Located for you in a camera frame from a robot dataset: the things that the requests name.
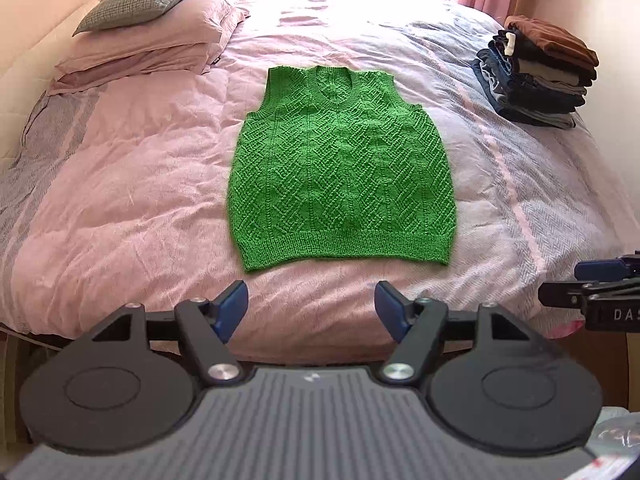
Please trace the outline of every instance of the knit pattern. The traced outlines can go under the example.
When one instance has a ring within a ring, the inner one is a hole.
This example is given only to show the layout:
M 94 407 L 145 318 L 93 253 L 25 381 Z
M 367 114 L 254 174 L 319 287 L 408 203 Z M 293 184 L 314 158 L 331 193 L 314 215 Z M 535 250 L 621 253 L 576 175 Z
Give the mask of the knit pattern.
M 271 68 L 227 200 L 247 271 L 300 258 L 447 264 L 456 229 L 440 135 L 385 72 Z

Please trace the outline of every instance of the pink pillow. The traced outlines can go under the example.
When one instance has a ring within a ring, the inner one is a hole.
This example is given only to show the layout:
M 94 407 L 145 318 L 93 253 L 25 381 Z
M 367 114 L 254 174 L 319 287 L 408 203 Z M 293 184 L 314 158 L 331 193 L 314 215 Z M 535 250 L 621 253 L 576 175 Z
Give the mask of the pink pillow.
M 82 33 L 55 67 L 49 94 L 75 92 L 136 73 L 209 71 L 236 25 L 242 0 L 183 0 L 151 22 Z

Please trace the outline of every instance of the black circular disc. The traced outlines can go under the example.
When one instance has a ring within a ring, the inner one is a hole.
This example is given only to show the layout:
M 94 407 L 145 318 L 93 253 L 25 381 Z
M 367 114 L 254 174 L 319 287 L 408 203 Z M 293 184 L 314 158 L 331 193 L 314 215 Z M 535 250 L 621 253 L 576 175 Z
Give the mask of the black circular disc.
M 119 452 L 164 435 L 190 408 L 193 383 L 180 365 L 117 345 L 87 350 L 59 354 L 24 383 L 20 410 L 38 439 L 80 453 Z
M 570 359 L 518 360 L 476 351 L 440 368 L 427 400 L 471 444 L 517 456 L 584 444 L 602 407 L 600 385 Z

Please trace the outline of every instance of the screw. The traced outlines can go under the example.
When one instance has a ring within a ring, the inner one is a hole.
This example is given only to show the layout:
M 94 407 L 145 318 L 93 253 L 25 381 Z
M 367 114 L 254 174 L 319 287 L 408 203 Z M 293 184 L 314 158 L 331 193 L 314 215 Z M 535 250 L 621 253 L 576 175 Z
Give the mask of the screw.
M 405 363 L 391 363 L 382 368 L 385 377 L 394 381 L 404 381 L 414 376 L 414 367 Z
M 213 379 L 219 381 L 230 381 L 240 375 L 240 368 L 229 363 L 218 363 L 217 365 L 210 367 L 208 373 Z

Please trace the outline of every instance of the grey pillow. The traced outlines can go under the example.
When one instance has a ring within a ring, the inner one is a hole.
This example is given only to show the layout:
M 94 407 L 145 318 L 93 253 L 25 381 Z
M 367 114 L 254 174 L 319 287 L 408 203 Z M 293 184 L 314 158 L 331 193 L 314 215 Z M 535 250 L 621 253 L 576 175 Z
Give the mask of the grey pillow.
M 162 16 L 182 0 L 102 0 L 73 33 L 145 23 Z

